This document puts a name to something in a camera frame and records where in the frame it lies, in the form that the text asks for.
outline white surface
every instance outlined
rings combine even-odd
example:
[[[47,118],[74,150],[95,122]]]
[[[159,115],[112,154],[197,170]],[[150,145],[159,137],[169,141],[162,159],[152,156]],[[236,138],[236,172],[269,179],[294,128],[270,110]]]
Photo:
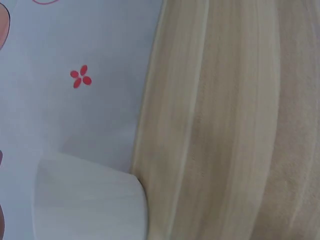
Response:
[[[0,0],[0,204],[4,240],[33,240],[31,194],[44,150],[127,171],[161,0]],[[92,85],[73,89],[88,65]]]
[[[40,161],[33,214],[37,240],[145,240],[147,216],[135,176],[65,154]]]

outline red outline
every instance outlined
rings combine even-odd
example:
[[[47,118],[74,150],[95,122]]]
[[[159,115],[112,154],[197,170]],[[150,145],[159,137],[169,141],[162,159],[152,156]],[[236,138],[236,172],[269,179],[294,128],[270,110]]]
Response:
[[[50,1],[50,2],[38,2],[37,0],[32,0],[32,2],[36,3],[36,4],[39,4],[39,5],[49,5],[49,4],[53,4],[55,2],[58,2],[59,0],[53,0],[53,1]]]
[[[8,39],[8,36],[9,36],[10,24],[11,24],[11,16],[10,16],[10,12],[9,12],[8,8],[5,5],[3,5],[1,2],[0,2],[0,5],[2,5],[5,8],[5,10],[8,12],[8,16],[9,16],[9,28],[8,28],[8,32],[6,33],[6,37],[5,37],[5,40],[4,40],[3,44],[0,45],[0,50],[1,50],[2,47],[5,45],[5,43],[6,43],[7,39]]]

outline red flower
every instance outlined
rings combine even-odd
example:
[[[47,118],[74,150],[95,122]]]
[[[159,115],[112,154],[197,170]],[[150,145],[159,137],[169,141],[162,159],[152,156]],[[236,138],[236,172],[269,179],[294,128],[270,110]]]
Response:
[[[85,85],[90,85],[92,83],[92,80],[90,77],[85,76],[85,74],[87,73],[88,70],[88,66],[87,65],[83,65],[80,69],[80,75],[77,71],[71,71],[70,72],[70,76],[73,77],[75,79],[74,84],[73,84],[73,88],[77,89],[81,82],[83,82]]]

